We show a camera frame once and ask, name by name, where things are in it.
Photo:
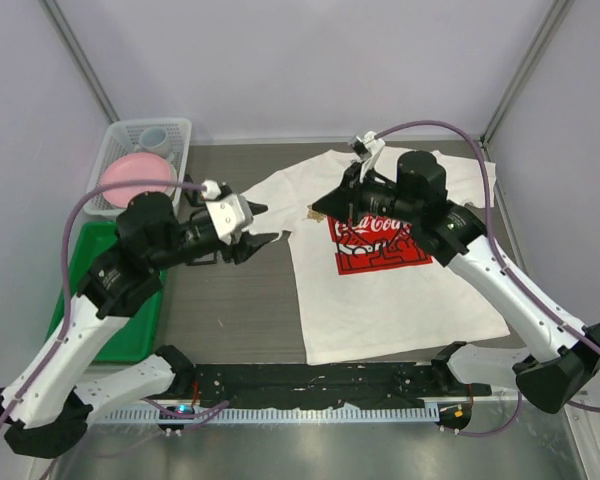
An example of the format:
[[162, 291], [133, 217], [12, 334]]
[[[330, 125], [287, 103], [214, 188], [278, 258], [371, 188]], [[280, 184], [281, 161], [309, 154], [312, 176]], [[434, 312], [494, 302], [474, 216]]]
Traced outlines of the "gold flower brooch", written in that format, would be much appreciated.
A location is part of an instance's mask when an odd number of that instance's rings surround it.
[[310, 221], [314, 221], [316, 223], [321, 223], [326, 219], [326, 216], [320, 212], [313, 210], [310, 206], [307, 207], [307, 215], [306, 219]]

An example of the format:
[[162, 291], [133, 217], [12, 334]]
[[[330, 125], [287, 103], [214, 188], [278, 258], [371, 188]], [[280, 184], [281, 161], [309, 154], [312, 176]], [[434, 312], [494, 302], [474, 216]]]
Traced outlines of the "white printed t-shirt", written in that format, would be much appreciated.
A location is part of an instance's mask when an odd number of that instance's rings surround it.
[[311, 365], [506, 337], [501, 315], [467, 282], [418, 248], [410, 227], [365, 216], [349, 227], [306, 219], [307, 207], [356, 159], [329, 150], [245, 191], [268, 206], [252, 234], [287, 233], [306, 359]]

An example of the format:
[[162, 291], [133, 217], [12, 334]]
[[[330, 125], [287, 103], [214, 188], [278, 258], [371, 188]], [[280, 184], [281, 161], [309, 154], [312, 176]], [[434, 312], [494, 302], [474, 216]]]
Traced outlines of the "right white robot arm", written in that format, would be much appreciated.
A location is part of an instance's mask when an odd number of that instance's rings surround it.
[[395, 180], [355, 162], [312, 208], [349, 226], [371, 214], [410, 224], [415, 244], [474, 287], [523, 340], [518, 350], [449, 345], [433, 360], [431, 380], [440, 393], [488, 384], [515, 389], [554, 414], [599, 371], [600, 323], [585, 325], [505, 262], [478, 217], [448, 199], [446, 172], [433, 154], [401, 155]]

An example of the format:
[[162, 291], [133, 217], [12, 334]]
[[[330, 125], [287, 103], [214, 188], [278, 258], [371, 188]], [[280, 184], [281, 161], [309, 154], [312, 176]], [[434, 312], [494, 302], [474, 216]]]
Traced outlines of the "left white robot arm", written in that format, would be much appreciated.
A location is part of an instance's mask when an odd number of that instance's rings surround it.
[[96, 419], [155, 395], [185, 397], [195, 368], [176, 347], [101, 380], [80, 378], [102, 347], [163, 287], [163, 271], [214, 252], [240, 264], [272, 240], [247, 228], [266, 212], [226, 186], [207, 195], [188, 222], [178, 222], [170, 199], [145, 192], [116, 219], [116, 241], [85, 272], [65, 315], [29, 367], [0, 388], [0, 421], [11, 450], [55, 459], [72, 449]]

